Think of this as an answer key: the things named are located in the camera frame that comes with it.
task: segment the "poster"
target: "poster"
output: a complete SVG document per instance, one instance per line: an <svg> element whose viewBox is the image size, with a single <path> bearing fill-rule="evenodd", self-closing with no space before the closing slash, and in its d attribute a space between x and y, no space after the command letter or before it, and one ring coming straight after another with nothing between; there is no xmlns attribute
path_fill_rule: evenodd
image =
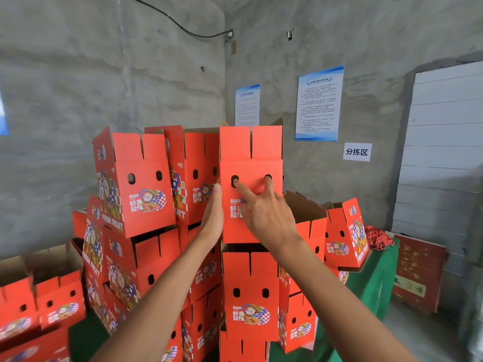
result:
<svg viewBox="0 0 483 362"><path fill-rule="evenodd" d="M252 128L260 124L260 84L238 89L235 93L235 125Z"/></svg>
<svg viewBox="0 0 483 362"><path fill-rule="evenodd" d="M7 118L3 108L2 93L0 93L0 136L8 136Z"/></svg>
<svg viewBox="0 0 483 362"><path fill-rule="evenodd" d="M337 141L344 66L299 77L296 141Z"/></svg>
<svg viewBox="0 0 483 362"><path fill-rule="evenodd" d="M371 161L372 143L349 143L344 144L343 160Z"/></svg>

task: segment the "green tablecloth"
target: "green tablecloth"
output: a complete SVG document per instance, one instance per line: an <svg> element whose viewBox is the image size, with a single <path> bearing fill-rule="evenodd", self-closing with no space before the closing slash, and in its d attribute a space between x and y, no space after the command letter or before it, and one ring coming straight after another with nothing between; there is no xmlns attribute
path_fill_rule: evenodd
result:
<svg viewBox="0 0 483 362"><path fill-rule="evenodd" d="M383 320L394 284L398 246L384 251L373 251L362 272L351 273L347 287L380 319ZM108 334L96 315L91 311L85 320L69 329L72 362L88 362L96 350L106 341ZM218 360L218 351L207 360ZM278 343L271 343L270 362L295 362L311 360L317 362L339 362L339 355L327 339L324 329L318 326L314 350L299 348L284 354Z"/></svg>

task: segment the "blue and white poster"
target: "blue and white poster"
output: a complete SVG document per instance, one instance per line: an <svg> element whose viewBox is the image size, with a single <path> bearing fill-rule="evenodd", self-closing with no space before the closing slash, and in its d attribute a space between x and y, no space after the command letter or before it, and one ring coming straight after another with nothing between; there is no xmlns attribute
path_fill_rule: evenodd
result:
<svg viewBox="0 0 483 362"><path fill-rule="evenodd" d="M260 84L235 92L235 125L260 125Z"/></svg>
<svg viewBox="0 0 483 362"><path fill-rule="evenodd" d="M3 108L2 93L0 93L0 136L8 136L7 118Z"/></svg>
<svg viewBox="0 0 483 362"><path fill-rule="evenodd" d="M299 77L296 141L337 141L344 66Z"/></svg>

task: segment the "red bundle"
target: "red bundle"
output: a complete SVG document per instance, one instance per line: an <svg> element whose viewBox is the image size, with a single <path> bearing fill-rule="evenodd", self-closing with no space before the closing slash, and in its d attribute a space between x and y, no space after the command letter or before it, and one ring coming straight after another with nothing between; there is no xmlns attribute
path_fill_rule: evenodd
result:
<svg viewBox="0 0 483 362"><path fill-rule="evenodd" d="M367 243L369 244L369 249L384 250L388 246L394 245L394 240L383 230L379 230L375 227L366 225L364 225L364 230L366 231L366 238Z"/></svg>

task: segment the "hand hole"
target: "hand hole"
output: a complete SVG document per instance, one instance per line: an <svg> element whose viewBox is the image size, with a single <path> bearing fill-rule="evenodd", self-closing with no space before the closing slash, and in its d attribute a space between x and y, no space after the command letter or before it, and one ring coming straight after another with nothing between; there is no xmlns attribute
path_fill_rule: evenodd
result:
<svg viewBox="0 0 483 362"><path fill-rule="evenodd" d="M240 178L238 177L238 175L234 175L234 176L232 176L232 177L231 177L231 186L232 186L233 188L236 188L236 187L235 187L235 184L233 183L233 181L234 181L235 179L236 179L236 180L240 180Z"/></svg>

